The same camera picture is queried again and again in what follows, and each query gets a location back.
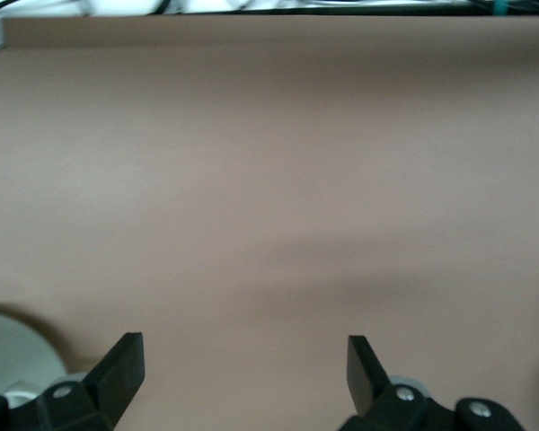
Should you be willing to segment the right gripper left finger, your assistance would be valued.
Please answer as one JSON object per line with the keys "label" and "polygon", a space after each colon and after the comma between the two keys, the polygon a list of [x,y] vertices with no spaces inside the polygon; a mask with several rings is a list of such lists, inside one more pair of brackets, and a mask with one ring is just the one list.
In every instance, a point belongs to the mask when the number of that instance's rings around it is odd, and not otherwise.
{"label": "right gripper left finger", "polygon": [[80,381],[57,383],[36,401],[41,430],[113,430],[145,379],[144,340],[126,333]]}

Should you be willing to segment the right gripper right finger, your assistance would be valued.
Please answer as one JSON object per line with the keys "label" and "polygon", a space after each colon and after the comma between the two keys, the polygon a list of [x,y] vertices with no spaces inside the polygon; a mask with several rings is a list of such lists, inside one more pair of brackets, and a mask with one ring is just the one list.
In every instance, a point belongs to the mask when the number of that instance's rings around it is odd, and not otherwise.
{"label": "right gripper right finger", "polygon": [[364,336],[351,335],[347,384],[356,414],[348,430],[453,430],[454,413],[411,383],[393,383]]}

